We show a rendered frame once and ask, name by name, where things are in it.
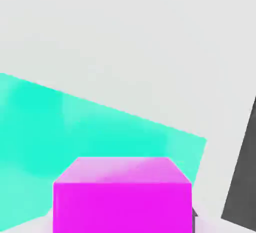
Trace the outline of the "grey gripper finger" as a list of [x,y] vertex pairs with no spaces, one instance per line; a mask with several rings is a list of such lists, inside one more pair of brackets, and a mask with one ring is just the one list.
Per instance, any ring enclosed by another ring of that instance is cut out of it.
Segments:
[[196,218],[198,217],[197,212],[192,208],[192,233],[196,233]]

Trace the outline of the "small magenta cube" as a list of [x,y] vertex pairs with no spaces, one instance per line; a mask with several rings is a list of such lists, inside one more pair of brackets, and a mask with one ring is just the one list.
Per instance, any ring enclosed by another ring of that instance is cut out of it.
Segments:
[[192,184],[167,157],[79,157],[53,184],[52,233],[192,233]]

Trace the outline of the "large turquoise box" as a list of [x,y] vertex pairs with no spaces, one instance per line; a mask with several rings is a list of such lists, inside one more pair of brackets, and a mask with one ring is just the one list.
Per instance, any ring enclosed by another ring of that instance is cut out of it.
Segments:
[[196,180],[206,139],[0,73],[0,232],[45,215],[78,157],[169,157]]

